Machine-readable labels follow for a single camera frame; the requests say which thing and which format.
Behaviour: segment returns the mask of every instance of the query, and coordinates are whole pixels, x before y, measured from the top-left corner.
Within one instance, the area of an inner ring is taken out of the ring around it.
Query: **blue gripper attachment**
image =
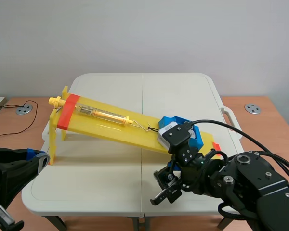
[[[26,160],[31,160],[33,157],[35,157],[39,153],[44,153],[44,152],[43,151],[39,151],[38,153],[35,153],[33,149],[27,148]]]
[[[166,117],[164,116],[158,123],[158,128],[161,129],[163,127],[165,127],[166,125],[168,125],[169,123],[171,122],[176,122],[177,124],[184,124],[185,122],[191,122],[190,120],[187,120],[187,119],[183,119],[181,117],[172,117],[172,118],[169,118],[169,117]],[[194,138],[190,138],[189,141],[188,141],[188,145],[191,147],[191,148],[198,148],[198,150],[200,150],[202,147],[203,147],[203,141],[202,141],[202,137],[200,135],[200,130],[199,130],[199,127],[198,126],[195,126],[193,125],[193,128],[192,128],[194,134],[195,134],[195,137]]]
[[[169,162],[167,163],[167,166],[168,166],[168,167],[171,166],[171,161],[169,161]],[[181,169],[180,169],[180,167],[176,164],[176,165],[174,166],[173,171],[181,171]]]

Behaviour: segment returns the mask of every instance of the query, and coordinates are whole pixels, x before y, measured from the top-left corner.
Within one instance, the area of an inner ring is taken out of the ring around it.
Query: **white wall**
[[[289,0],[0,0],[0,95],[102,72],[205,73],[289,122]]]

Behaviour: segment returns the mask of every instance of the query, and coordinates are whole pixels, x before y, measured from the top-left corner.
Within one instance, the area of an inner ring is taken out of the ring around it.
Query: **white folding table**
[[[239,128],[232,111],[224,107],[212,80],[199,73],[85,74],[70,91],[146,115],[162,118],[180,116],[190,120],[224,122],[228,114]],[[227,128],[200,124],[213,134],[229,156],[242,152],[238,135]],[[48,127],[43,138],[48,151]],[[56,160],[22,192],[25,206],[64,230],[58,216],[127,216],[217,214],[220,199],[184,193],[175,203],[167,200],[153,206],[150,199],[160,191],[153,172],[163,168],[170,155],[121,143],[68,133],[58,135]]]

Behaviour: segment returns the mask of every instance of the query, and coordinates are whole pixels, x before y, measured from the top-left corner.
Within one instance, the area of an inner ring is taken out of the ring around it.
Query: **red tape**
[[[62,108],[62,113],[60,115],[57,128],[62,129],[62,130],[67,130],[69,121],[71,120],[73,111],[75,109],[75,105],[80,98],[79,95],[73,95],[70,94],[70,96],[67,98],[63,108]]]

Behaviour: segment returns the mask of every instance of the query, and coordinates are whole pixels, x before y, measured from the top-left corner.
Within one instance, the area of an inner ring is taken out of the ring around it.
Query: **table surface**
[[[29,98],[13,98],[8,104],[22,104]],[[36,121],[27,131],[18,135],[9,135],[0,137],[0,147],[19,149],[31,147],[40,149],[44,143],[41,133],[45,128],[52,107],[48,105],[48,98],[30,98],[39,104]],[[231,108],[242,130],[260,141],[268,147],[273,153],[278,154],[289,161],[289,126],[276,110],[274,105],[267,97],[223,97],[225,106]],[[253,115],[245,111],[244,105],[247,103],[256,103],[262,108],[262,113]],[[2,109],[0,111],[0,134],[18,132],[27,127],[33,120],[34,113],[18,116],[15,109]],[[258,150],[258,148],[245,138],[241,140],[244,150]],[[271,160],[270,163],[281,173],[277,164]],[[24,220],[25,228],[23,230],[35,231],[55,231],[46,219],[31,214],[22,204],[20,194],[15,198],[8,208],[8,211],[16,221]],[[215,231],[216,225],[221,216],[180,216],[180,217],[158,217],[152,219],[152,231],[161,230],[198,230]],[[69,230],[132,230],[131,221],[128,218],[112,217],[63,217]],[[249,231],[250,228],[245,222],[234,221],[229,227],[231,230]]]
[[[178,79],[198,86],[198,90],[174,85]],[[126,87],[126,82],[132,82],[133,87]],[[191,120],[224,121],[222,100],[212,80],[200,73],[85,74],[74,80],[69,92],[155,118],[176,115]],[[191,104],[186,99],[196,100]],[[214,124],[198,126],[201,131],[211,133],[229,156],[243,151],[235,132]],[[45,133],[43,150],[47,151]],[[54,165],[48,166],[23,189],[23,203],[40,216],[218,214],[221,199],[192,193],[184,192],[175,204],[167,200],[159,206],[150,203],[150,199],[161,192],[153,172],[164,168],[170,159],[168,154],[118,142],[75,133],[67,134],[65,140],[60,141],[58,135]]]

